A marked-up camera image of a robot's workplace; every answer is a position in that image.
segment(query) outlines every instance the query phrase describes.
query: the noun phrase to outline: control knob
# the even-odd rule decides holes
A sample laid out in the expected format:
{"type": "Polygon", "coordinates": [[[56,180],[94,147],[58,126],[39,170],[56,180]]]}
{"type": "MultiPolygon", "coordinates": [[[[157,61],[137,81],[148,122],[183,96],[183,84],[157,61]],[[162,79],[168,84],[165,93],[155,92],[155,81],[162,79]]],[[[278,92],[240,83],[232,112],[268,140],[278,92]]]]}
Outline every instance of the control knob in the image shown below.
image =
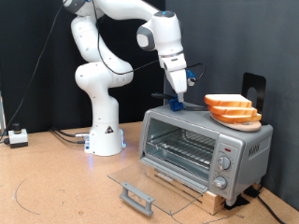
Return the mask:
{"type": "Polygon", "coordinates": [[[221,170],[227,170],[231,166],[231,162],[227,157],[220,157],[219,158],[219,168],[221,170]]]}
{"type": "Polygon", "coordinates": [[[217,176],[212,184],[220,189],[225,189],[227,186],[226,179],[224,179],[224,177],[222,176],[217,176]]]}

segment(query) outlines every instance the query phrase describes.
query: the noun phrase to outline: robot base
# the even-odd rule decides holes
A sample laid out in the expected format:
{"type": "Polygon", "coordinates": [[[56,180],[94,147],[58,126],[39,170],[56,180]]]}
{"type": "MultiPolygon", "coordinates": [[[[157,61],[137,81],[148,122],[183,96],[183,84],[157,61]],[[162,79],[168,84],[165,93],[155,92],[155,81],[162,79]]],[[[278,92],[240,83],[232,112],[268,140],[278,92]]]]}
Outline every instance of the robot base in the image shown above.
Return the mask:
{"type": "Polygon", "coordinates": [[[85,143],[84,151],[97,156],[113,156],[124,148],[123,131],[119,123],[96,123],[91,127],[89,139],[85,143]]]}

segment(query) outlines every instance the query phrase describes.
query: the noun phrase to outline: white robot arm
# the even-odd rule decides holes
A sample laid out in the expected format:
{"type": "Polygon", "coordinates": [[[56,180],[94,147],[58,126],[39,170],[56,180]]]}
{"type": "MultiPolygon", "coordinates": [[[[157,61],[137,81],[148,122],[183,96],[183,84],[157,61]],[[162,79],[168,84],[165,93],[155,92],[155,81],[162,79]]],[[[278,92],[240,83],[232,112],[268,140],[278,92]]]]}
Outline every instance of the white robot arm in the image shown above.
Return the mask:
{"type": "Polygon", "coordinates": [[[107,89],[130,83],[133,68],[114,55],[98,37],[95,15],[97,19],[107,14],[114,20],[146,21],[137,30],[137,42],[144,50],[158,51],[160,66],[182,102],[187,78],[178,18],[175,13],[159,11],[142,0],[66,0],[64,7],[78,15],[72,21],[72,33],[82,57],[89,62],[76,72],[76,82],[89,94],[93,104],[93,126],[85,151],[100,156],[117,154],[124,147],[119,105],[107,89]]]}

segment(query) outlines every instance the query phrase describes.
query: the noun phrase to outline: wooden table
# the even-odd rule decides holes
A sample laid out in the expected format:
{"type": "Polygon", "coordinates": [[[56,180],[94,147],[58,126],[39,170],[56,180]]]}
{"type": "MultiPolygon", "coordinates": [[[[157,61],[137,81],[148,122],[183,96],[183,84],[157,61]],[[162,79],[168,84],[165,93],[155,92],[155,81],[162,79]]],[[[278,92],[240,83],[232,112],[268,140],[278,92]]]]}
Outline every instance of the wooden table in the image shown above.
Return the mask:
{"type": "MultiPolygon", "coordinates": [[[[29,134],[29,147],[2,144],[0,223],[277,223],[248,196],[250,204],[215,216],[191,204],[172,217],[153,206],[154,215],[146,217],[126,204],[121,186],[107,175],[139,160],[141,124],[121,124],[128,146],[112,157],[84,153],[83,145],[63,142],[53,133],[29,134]]],[[[299,213],[269,190],[262,189],[261,197],[284,222],[299,223],[299,213]]]]}

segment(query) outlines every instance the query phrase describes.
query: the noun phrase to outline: toast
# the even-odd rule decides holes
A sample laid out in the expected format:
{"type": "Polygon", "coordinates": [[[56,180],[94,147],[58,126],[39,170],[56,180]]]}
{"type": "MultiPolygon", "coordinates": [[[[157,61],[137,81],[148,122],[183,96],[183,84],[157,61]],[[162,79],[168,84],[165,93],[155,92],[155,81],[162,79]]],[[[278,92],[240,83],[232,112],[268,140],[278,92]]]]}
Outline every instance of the toast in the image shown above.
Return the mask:
{"type": "Polygon", "coordinates": [[[255,116],[258,113],[256,108],[244,108],[244,107],[224,107],[224,106],[211,106],[208,105],[207,109],[212,114],[217,115],[229,115],[229,116],[255,116]]]}
{"type": "Polygon", "coordinates": [[[252,102],[240,94],[208,94],[205,103],[213,106],[252,107],[252,102]]]}
{"type": "Polygon", "coordinates": [[[257,114],[255,116],[227,116],[227,115],[217,115],[212,113],[212,117],[214,119],[217,119],[225,123],[246,123],[246,122],[259,121],[262,119],[261,114],[257,114]]]}

